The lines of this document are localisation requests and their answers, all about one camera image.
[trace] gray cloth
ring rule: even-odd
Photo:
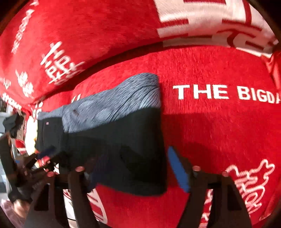
[[[40,112],[38,120],[61,117],[65,133],[92,129],[143,108],[160,108],[157,75],[134,75],[113,89],[82,98],[51,112]]]

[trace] white pattern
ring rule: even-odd
[[[33,90],[33,84],[31,82],[28,82],[28,74],[26,72],[22,72],[20,75],[17,70],[15,70],[15,73],[18,78],[19,86],[22,88],[22,92],[26,97],[31,97],[31,94],[34,92]]]
[[[265,167],[268,171],[265,172],[262,176],[263,182],[257,185],[258,177],[255,174],[258,174],[261,169]],[[245,170],[239,172],[236,165],[230,165],[225,171],[230,173],[231,171],[235,171],[236,177],[232,177],[234,183],[239,190],[243,200],[245,201],[246,208],[248,210],[249,215],[257,211],[262,203],[260,202],[265,193],[265,185],[269,181],[269,175],[275,170],[274,164],[269,164],[268,160],[263,159],[260,162],[260,165],[256,169],[251,169],[249,171]],[[212,189],[210,189],[207,193],[207,199],[205,201],[205,205],[211,203],[213,195]],[[202,223],[200,224],[200,228],[204,228],[208,224],[209,215],[210,215],[211,205],[209,207],[209,211],[202,214]]]
[[[269,25],[260,13],[250,6],[251,26],[246,23],[246,12],[242,0],[225,0],[225,4],[216,1],[188,1],[184,0],[154,0],[159,20],[162,23],[188,20],[184,24],[175,23],[162,28],[157,32],[160,38],[188,35],[186,38],[174,38],[163,41],[163,46],[178,45],[222,45],[229,47],[228,37],[233,37],[233,46],[250,54],[271,56],[273,48],[269,42],[276,38]],[[223,23],[239,21],[240,24]]]
[[[76,101],[80,100],[80,97],[81,97],[81,94],[79,94],[79,95],[77,96]],[[73,102],[75,101],[75,98],[76,98],[76,96],[74,96],[74,97],[72,98],[71,103],[73,103]]]
[[[11,86],[11,81],[2,77],[0,77],[0,83],[3,83],[6,90]]]
[[[39,104],[36,103],[34,110],[32,110],[32,108],[31,108],[31,110],[32,110],[32,117],[34,119],[34,122],[37,121],[39,112],[42,112],[42,109],[41,109],[42,106],[43,106],[43,102],[41,101]]]
[[[85,62],[81,62],[79,64],[75,64],[74,62],[70,62],[71,58],[67,55],[63,55],[65,52],[64,50],[57,51],[57,49],[62,45],[62,42],[59,41],[56,44],[51,43],[50,44],[50,51],[46,55],[42,55],[42,61],[40,65],[45,64],[45,72],[47,76],[51,79],[49,84],[54,83],[55,85],[61,85],[68,81],[73,76],[77,75],[78,73],[81,73],[84,71],[83,69],[77,69],[77,67],[83,65]]]
[[[30,6],[38,6],[39,5],[39,2],[38,0],[33,0],[33,3],[30,4]],[[26,26],[28,24],[28,21],[29,19],[31,18],[31,14],[34,12],[33,9],[28,9],[25,13],[26,13],[26,16],[21,20],[21,24],[19,26],[19,30],[16,34],[16,39],[14,41],[14,44],[13,44],[13,48],[12,48],[12,51],[11,53],[13,54],[16,54],[17,53],[17,49],[19,48],[19,43],[22,39],[22,36],[23,36],[23,32],[25,31],[26,29]]]
[[[15,102],[14,99],[9,97],[9,95],[6,93],[2,94],[2,100],[18,110],[21,110],[21,108],[22,108],[17,102]]]
[[[99,197],[99,194],[96,189],[93,189],[90,193],[87,194],[88,200],[90,201],[91,204],[94,204],[95,206],[99,207],[101,209],[101,214],[94,212],[95,217],[101,221],[104,224],[107,224],[107,216],[105,212],[105,208],[103,206],[103,203],[101,201],[101,198]]]

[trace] red and white fabric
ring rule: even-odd
[[[21,155],[26,154],[25,144],[22,140],[15,139],[15,146]]]

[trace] screw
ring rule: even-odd
[[[52,172],[52,171],[47,173],[47,176],[48,176],[48,177],[53,177],[54,175],[55,175],[55,173]]]
[[[225,172],[225,171],[223,171],[221,174],[222,174],[224,177],[228,177],[228,176],[229,176],[228,172]]]
[[[84,168],[83,166],[78,166],[78,167],[76,167],[76,169],[75,169],[76,172],[82,172],[82,171],[84,171],[84,170],[85,170],[85,168]]]
[[[193,171],[196,171],[196,172],[201,171],[201,167],[198,165],[193,166],[192,169],[193,169]]]

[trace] black cloth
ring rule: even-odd
[[[24,141],[25,114],[16,113],[4,119],[5,132],[10,132],[11,138]]]
[[[100,158],[92,172],[93,187],[100,183],[135,195],[159,195],[166,191],[167,177],[160,124],[158,108],[77,133],[64,133],[60,118],[47,118],[38,121],[35,147],[55,146],[56,153],[67,155],[70,170]]]

